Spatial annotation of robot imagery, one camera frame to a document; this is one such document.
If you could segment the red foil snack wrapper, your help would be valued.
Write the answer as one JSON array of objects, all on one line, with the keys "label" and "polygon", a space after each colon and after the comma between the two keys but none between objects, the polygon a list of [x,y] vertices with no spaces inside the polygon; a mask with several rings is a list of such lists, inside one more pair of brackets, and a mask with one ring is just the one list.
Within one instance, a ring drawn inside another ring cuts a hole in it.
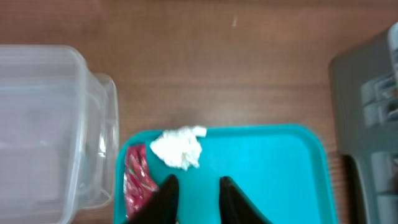
[{"label": "red foil snack wrapper", "polygon": [[145,144],[129,146],[124,163],[124,201],[130,220],[147,204],[158,186],[150,176]]}]

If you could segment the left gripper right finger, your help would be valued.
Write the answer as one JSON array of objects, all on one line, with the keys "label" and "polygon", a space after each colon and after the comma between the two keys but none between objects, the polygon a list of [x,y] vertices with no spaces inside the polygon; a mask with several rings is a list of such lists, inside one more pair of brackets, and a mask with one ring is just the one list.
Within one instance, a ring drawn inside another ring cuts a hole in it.
[{"label": "left gripper right finger", "polygon": [[220,179],[219,208],[222,224],[271,224],[229,176]]}]

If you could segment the white napkin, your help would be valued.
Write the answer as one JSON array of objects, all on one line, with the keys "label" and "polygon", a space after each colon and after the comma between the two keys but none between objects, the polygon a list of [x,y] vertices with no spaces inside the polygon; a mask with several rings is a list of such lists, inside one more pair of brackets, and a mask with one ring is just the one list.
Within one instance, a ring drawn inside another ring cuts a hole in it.
[{"label": "white napkin", "polygon": [[165,130],[150,144],[152,152],[171,168],[188,170],[199,168],[202,147],[198,138],[204,138],[207,129],[203,126],[184,126]]}]

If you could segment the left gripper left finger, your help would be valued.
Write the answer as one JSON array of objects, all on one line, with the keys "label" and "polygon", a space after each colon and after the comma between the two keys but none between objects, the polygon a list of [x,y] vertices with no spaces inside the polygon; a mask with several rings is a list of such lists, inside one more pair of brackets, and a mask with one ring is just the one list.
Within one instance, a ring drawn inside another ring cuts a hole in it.
[{"label": "left gripper left finger", "polygon": [[169,175],[144,207],[129,220],[129,224],[176,224],[178,200],[178,179]]}]

